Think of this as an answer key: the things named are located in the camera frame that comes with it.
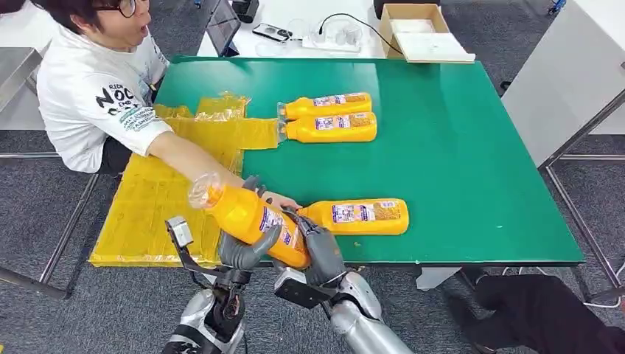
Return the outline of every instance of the metal bar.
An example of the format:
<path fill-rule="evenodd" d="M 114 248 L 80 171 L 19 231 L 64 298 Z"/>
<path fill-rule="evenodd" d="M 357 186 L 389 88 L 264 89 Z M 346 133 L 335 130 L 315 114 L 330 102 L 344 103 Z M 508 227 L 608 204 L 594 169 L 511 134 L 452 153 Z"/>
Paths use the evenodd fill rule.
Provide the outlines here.
<path fill-rule="evenodd" d="M 618 277 L 616 277 L 616 273 L 614 272 L 614 269 L 612 269 L 610 262 L 605 257 L 605 254 L 601 250 L 601 247 L 599 247 L 599 244 L 597 243 L 597 240 L 593 236 L 593 233 L 590 232 L 590 229 L 588 229 L 588 226 L 584 222 L 584 219 L 582 218 L 582 216 L 579 214 L 579 211 L 577 210 L 577 208 L 575 208 L 575 204 L 573 204 L 573 201 L 571 200 L 568 193 L 566 192 L 565 186 L 562 184 L 562 182 L 560 181 L 560 179 L 558 178 L 554 169 L 551 166 L 546 166 L 545 169 L 547 171 L 547 174 L 549 175 L 549 178 L 551 178 L 551 180 L 554 182 L 556 189 L 558 190 L 558 193 L 560 193 L 560 195 L 562 196 L 562 199 L 564 199 L 567 208 L 570 210 L 570 213 L 573 216 L 573 220 L 575 221 L 575 224 L 584 235 L 586 242 L 588 242 L 588 245 L 592 249 L 595 257 L 597 257 L 598 261 L 601 264 L 601 267 L 604 269 L 604 272 L 607 275 L 608 280 L 610 281 L 610 284 L 612 284 L 612 287 L 614 288 L 620 287 L 621 282 L 618 280 Z"/>
<path fill-rule="evenodd" d="M 57 289 L 51 285 L 44 284 L 33 278 L 26 277 L 2 267 L 0 267 L 0 280 L 23 286 L 26 289 L 38 291 L 56 299 L 65 299 L 67 297 L 67 291 Z"/>
<path fill-rule="evenodd" d="M 625 286 L 619 286 L 618 288 L 602 291 L 599 294 L 592 295 L 589 300 L 592 302 L 603 302 L 618 299 L 620 296 L 625 295 Z"/>
<path fill-rule="evenodd" d="M 60 259 L 60 256 L 65 250 L 65 247 L 67 246 L 69 237 L 74 231 L 74 228 L 76 227 L 76 224 L 78 223 L 78 219 L 80 218 L 80 216 L 83 213 L 83 210 L 85 209 L 85 205 L 87 204 L 87 201 L 89 200 L 89 196 L 94 191 L 98 178 L 99 178 L 99 175 L 91 175 L 91 177 L 89 178 L 89 181 L 87 182 L 87 185 L 85 186 L 85 189 L 83 190 L 83 194 L 80 196 L 80 199 L 78 200 L 78 204 L 76 204 L 76 207 L 74 208 L 74 212 L 71 214 L 67 224 L 65 225 L 65 229 L 63 230 L 63 233 L 60 236 L 59 242 L 54 252 L 52 252 L 52 256 L 50 257 L 48 264 L 43 270 L 43 273 L 41 274 L 41 278 L 39 279 L 40 282 L 47 284 L 50 281 L 52 272 L 55 270 L 58 264 L 58 261 Z"/>
<path fill-rule="evenodd" d="M 606 104 L 591 120 L 586 122 L 584 126 L 579 129 L 571 138 L 569 138 L 555 153 L 549 156 L 548 159 L 543 162 L 540 167 L 551 166 L 556 162 L 559 158 L 562 157 L 567 151 L 575 145 L 578 141 L 582 140 L 589 132 L 591 132 L 594 128 L 597 128 L 597 125 L 600 125 L 607 117 L 612 114 L 612 112 L 616 111 L 619 107 L 621 107 L 625 103 L 625 89 L 621 91 L 621 93 L 617 94 L 614 99 L 612 99 L 608 104 Z"/>
<path fill-rule="evenodd" d="M 26 80 L 24 80 L 24 85 L 37 96 L 37 80 L 31 75 L 29 75 Z"/>
<path fill-rule="evenodd" d="M 58 153 L 0 153 L 0 159 L 48 159 L 60 157 Z"/>
<path fill-rule="evenodd" d="M 574 160 L 574 161 L 625 161 L 625 155 L 622 154 L 607 154 L 597 155 L 588 153 L 566 153 L 560 157 L 560 160 Z"/>
<path fill-rule="evenodd" d="M 0 111 L 19 92 L 26 79 L 41 63 L 41 55 L 33 48 L 1 48 Z"/>

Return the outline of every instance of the glasses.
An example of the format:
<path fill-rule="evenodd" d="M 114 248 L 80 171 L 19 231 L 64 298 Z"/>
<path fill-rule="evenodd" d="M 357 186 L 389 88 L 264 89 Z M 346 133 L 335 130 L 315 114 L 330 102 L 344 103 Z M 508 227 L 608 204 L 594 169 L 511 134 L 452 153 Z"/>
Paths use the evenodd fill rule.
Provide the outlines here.
<path fill-rule="evenodd" d="M 117 6 L 98 6 L 94 7 L 96 11 L 118 10 L 126 18 L 131 18 L 135 14 L 136 0 L 121 0 Z"/>

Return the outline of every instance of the orange juice bottle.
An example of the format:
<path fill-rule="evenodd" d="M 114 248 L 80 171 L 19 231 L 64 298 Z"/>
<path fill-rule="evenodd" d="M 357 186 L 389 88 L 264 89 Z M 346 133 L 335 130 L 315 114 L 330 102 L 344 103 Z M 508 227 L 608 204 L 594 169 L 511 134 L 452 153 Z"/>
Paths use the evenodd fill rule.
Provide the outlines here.
<path fill-rule="evenodd" d="M 291 103 L 278 103 L 278 116 L 286 120 L 370 111 L 371 95 L 366 92 L 319 98 L 300 97 Z"/>
<path fill-rule="evenodd" d="M 280 141 L 370 142 L 377 134 L 377 121 L 372 112 L 305 117 L 278 126 Z"/>
<path fill-rule="evenodd" d="M 406 202 L 396 198 L 318 201 L 297 213 L 335 235 L 400 235 L 410 222 Z"/>
<path fill-rule="evenodd" d="M 223 231 L 247 244 L 256 242 L 273 225 L 282 225 L 280 237 L 268 254 L 294 268 L 310 264 L 304 237 L 297 225 L 254 191 L 222 184 L 217 174 L 212 173 L 193 183 L 189 202 L 212 215 Z"/>

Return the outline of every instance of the smartphone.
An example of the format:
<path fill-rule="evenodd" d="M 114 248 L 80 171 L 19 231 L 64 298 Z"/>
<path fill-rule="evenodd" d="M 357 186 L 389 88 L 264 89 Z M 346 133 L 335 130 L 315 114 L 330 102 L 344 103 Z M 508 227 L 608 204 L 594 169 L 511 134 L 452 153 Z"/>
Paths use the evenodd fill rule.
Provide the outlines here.
<path fill-rule="evenodd" d="M 276 42 L 284 42 L 287 39 L 293 37 L 293 33 L 291 31 L 271 26 L 270 24 L 259 24 L 252 30 L 252 33 L 265 38 L 269 38 L 272 41 Z"/>

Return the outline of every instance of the cardboard box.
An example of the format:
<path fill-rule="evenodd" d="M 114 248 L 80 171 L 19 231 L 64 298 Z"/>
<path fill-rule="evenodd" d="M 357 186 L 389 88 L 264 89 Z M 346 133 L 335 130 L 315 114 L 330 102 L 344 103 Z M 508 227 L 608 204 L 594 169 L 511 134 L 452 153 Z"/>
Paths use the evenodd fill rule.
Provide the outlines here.
<path fill-rule="evenodd" d="M 402 53 L 383 41 L 387 58 L 409 63 L 473 63 L 455 39 L 440 8 L 435 4 L 385 4 L 380 34 Z"/>

